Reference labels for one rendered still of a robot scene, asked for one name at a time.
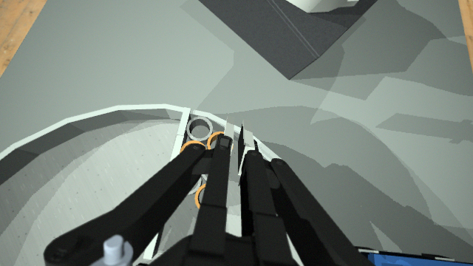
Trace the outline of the bronze bushing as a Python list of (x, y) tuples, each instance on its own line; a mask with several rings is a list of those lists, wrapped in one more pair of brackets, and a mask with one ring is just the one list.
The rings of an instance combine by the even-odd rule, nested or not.
[(182, 152), (185, 148), (187, 148), (189, 145), (191, 145), (192, 143), (199, 143), (199, 144), (202, 144), (204, 145), (203, 143), (201, 143), (200, 141), (196, 141), (196, 140), (192, 140), (192, 141), (188, 141), (187, 143), (185, 143), (183, 145), (183, 147), (181, 148), (180, 152)]
[(195, 195), (195, 202), (196, 202), (196, 205), (198, 208), (200, 208), (200, 200), (199, 200), (199, 196), (200, 196), (200, 192), (205, 188), (205, 184), (200, 186), (196, 192), (196, 195)]
[(220, 134), (220, 133), (224, 134), (224, 132), (215, 132), (215, 133), (213, 133), (213, 134), (209, 137), (208, 143), (207, 143), (207, 148), (208, 148), (208, 149), (211, 149), (211, 144), (212, 144), (212, 142), (214, 142), (214, 141), (217, 139), (217, 136), (218, 136), (218, 134)]

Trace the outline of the blue crate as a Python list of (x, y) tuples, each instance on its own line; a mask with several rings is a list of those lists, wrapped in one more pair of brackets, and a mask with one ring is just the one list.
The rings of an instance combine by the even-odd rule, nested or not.
[(454, 262), (454, 259), (434, 254), (422, 253), (421, 255), (413, 255), (378, 251), (372, 248), (358, 246), (354, 247), (375, 266), (473, 266), (473, 263)]

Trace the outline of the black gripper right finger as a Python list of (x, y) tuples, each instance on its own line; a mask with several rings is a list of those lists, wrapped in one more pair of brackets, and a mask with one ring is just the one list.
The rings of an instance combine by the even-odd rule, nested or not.
[(375, 266), (359, 252), (282, 159), (263, 159), (251, 121), (238, 139), (242, 236), (255, 236), (258, 266)]

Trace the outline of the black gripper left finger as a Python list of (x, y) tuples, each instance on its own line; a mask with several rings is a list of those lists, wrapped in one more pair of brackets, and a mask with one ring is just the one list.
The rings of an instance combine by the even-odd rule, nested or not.
[(45, 266), (132, 266), (201, 174), (208, 177), (184, 266), (224, 266), (233, 144), (234, 117), (227, 116), (215, 148), (192, 143), (113, 210), (52, 240)]

